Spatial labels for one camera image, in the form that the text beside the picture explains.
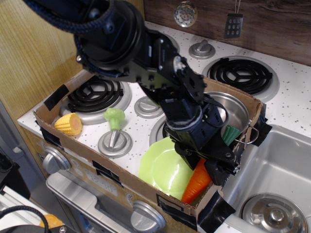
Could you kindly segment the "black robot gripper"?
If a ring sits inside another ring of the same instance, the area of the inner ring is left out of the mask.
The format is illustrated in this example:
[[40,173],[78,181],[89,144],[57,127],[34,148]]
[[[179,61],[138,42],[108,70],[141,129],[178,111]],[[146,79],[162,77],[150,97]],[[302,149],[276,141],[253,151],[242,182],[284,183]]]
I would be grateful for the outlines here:
[[165,100],[164,113],[175,151],[191,170],[200,158],[206,158],[204,167],[212,182],[224,186],[231,175],[240,171],[240,164],[235,163],[234,153],[221,138],[224,122],[220,106],[214,99],[205,99],[200,105],[185,99]]

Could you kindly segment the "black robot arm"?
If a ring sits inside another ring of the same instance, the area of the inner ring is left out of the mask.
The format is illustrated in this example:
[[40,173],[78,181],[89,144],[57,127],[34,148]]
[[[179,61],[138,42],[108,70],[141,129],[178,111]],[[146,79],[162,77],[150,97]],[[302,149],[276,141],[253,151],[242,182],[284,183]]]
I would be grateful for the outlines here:
[[225,144],[220,103],[205,93],[195,73],[164,34],[145,26],[139,10],[123,0],[28,0],[51,25],[74,36],[79,62],[88,72],[114,81],[138,83],[166,116],[166,131],[189,167],[205,158],[215,185],[238,168]]

